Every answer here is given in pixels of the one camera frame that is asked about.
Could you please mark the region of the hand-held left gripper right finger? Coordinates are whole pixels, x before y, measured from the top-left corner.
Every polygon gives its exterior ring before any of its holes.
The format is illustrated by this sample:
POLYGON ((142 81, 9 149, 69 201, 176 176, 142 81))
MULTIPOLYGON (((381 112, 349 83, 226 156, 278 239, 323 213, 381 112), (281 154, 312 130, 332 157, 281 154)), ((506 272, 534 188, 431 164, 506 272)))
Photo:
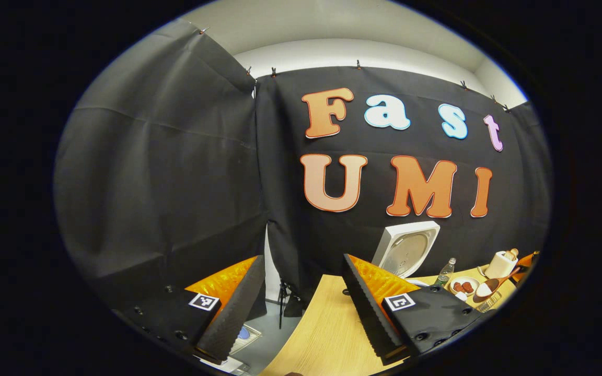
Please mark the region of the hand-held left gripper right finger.
POLYGON ((353 255, 342 257, 342 278, 385 366, 425 359, 488 318, 441 286, 417 286, 353 255))

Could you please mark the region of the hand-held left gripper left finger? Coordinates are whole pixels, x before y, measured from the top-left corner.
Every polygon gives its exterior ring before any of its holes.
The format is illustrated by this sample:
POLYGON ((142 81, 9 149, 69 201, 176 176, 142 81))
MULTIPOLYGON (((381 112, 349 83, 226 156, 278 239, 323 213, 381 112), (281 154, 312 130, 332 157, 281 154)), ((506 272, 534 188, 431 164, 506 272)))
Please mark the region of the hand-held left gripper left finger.
POLYGON ((161 297, 129 302, 115 314, 184 359, 227 360, 264 283, 256 255, 161 297))

